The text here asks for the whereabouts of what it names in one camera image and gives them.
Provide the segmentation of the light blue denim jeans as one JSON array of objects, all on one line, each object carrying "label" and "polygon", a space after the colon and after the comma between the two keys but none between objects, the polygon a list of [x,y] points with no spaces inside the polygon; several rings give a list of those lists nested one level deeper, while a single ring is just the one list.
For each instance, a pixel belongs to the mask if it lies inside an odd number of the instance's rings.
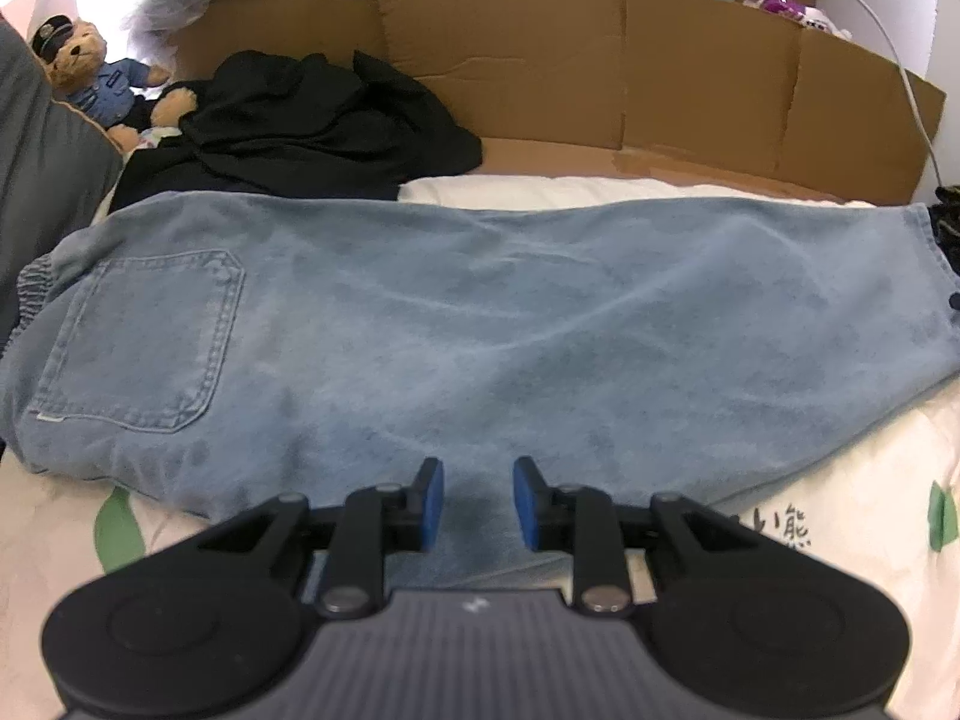
[{"label": "light blue denim jeans", "polygon": [[223,520],[448,473],[398,582],[534,572],[509,475],[757,499],[958,367],[921,206],[742,199],[511,213],[163,193],[20,277],[2,436],[36,473]]}]

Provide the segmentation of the black garment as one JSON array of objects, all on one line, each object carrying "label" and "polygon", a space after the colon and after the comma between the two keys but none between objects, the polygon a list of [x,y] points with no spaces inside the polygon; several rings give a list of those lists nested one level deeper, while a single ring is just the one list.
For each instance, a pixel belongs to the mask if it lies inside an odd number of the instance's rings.
[{"label": "black garment", "polygon": [[112,210],[189,190],[395,200],[407,182],[460,176],[483,161],[482,140],[438,96],[363,52],[343,68],[322,54],[245,50],[178,88],[197,107],[176,135],[133,151]]}]

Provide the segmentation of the brown cardboard sheet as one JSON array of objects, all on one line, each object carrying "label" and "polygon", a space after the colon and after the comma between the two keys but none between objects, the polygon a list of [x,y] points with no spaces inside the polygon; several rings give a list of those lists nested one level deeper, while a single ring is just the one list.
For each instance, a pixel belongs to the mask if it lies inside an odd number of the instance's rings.
[{"label": "brown cardboard sheet", "polygon": [[221,0],[172,39],[386,60],[487,142],[491,172],[709,177],[904,205],[944,93],[880,55],[721,0]]}]

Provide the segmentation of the leopard print garment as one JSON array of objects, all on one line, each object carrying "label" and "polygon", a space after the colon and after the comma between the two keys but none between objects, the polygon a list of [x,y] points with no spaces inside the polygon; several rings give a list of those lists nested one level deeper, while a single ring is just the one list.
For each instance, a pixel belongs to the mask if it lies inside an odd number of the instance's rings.
[{"label": "leopard print garment", "polygon": [[955,273],[960,273],[960,187],[941,185],[935,189],[937,202],[928,208],[935,242],[946,255]]}]

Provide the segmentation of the grey quilt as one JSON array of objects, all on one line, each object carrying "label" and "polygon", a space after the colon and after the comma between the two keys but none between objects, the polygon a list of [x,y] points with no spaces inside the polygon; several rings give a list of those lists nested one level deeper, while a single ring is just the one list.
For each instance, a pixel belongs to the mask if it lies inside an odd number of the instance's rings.
[{"label": "grey quilt", "polygon": [[18,322],[21,270],[93,221],[123,165],[103,129],[55,98],[25,39],[3,25],[3,337]]}]

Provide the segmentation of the purple white detergent bag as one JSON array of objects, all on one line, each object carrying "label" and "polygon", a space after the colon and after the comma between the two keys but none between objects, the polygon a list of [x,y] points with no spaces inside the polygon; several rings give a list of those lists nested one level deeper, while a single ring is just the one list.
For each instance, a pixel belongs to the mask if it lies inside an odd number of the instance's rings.
[{"label": "purple white detergent bag", "polygon": [[746,7],[765,11],[771,15],[788,18],[804,28],[828,32],[832,36],[851,41],[853,36],[847,29],[839,28],[822,10],[812,5],[804,5],[796,0],[743,0]]}]

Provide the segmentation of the police teddy bear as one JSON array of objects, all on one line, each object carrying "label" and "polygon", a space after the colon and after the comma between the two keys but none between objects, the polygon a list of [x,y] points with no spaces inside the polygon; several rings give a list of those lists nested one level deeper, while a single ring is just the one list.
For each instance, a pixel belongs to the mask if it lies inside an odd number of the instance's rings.
[{"label": "police teddy bear", "polygon": [[34,31],[31,48],[53,91],[103,127],[122,153],[137,148],[143,132],[178,128],[199,107],[192,88],[169,84],[166,68],[135,59],[109,62],[106,41],[89,21],[49,16]]}]

